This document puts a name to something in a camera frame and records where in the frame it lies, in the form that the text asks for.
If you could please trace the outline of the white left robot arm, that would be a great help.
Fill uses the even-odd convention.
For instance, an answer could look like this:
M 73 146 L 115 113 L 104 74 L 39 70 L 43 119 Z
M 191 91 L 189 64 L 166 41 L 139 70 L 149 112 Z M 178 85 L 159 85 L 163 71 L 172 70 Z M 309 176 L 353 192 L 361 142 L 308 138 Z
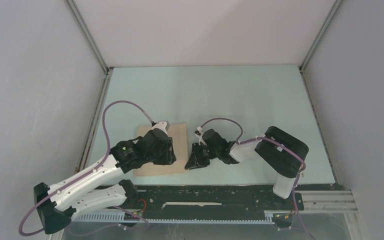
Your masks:
M 98 209 L 120 206 L 133 208 L 137 191 L 128 172 L 143 165 L 172 165 L 176 161 L 167 121 L 154 123 L 144 135 L 118 142 L 108 156 L 59 183 L 43 182 L 33 188 L 34 202 L 45 234 L 66 228 L 77 216 Z

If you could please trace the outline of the beige cloth napkin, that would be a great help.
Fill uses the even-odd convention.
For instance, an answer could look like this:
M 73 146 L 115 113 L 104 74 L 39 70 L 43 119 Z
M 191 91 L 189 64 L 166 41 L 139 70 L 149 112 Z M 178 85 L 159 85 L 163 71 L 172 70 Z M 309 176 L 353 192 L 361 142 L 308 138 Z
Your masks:
M 186 173 L 185 165 L 189 160 L 188 128 L 186 123 L 173 124 L 168 129 L 172 138 L 176 161 L 171 165 L 146 163 L 133 171 L 134 177 L 158 177 Z

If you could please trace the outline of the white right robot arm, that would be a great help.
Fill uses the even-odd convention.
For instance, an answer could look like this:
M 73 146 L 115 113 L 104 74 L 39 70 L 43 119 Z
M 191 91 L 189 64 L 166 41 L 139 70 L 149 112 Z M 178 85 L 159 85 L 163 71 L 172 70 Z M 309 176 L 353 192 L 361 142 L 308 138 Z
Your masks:
M 301 140 L 276 126 L 270 126 L 262 136 L 245 141 L 228 141 L 213 129 L 195 131 L 198 141 L 192 144 L 185 170 L 205 168 L 213 159 L 227 165 L 246 160 L 264 160 L 276 171 L 271 204 L 284 209 L 291 202 L 291 193 L 297 186 L 299 174 L 306 169 L 309 147 Z

